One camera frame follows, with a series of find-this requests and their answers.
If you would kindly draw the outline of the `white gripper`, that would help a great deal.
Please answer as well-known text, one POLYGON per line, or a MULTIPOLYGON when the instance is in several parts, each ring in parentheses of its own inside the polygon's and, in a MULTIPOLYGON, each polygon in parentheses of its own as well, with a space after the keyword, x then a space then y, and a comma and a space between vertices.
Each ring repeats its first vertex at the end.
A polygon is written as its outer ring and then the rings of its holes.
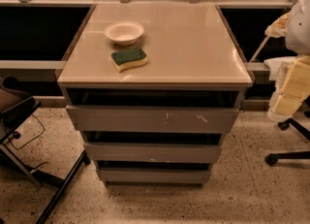
POLYGON ((292 117, 310 96, 310 56, 299 55, 280 65, 267 116, 275 122, 292 117))

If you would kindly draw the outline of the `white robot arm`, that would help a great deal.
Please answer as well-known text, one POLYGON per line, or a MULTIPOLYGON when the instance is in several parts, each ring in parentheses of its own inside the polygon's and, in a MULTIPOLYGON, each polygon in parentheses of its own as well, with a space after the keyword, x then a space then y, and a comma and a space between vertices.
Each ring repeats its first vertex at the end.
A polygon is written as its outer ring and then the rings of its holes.
POLYGON ((267 112, 269 119, 284 122, 310 95, 310 0, 298 0, 264 33, 273 38, 284 37, 286 48, 296 53, 293 62, 284 62, 279 67, 267 112))

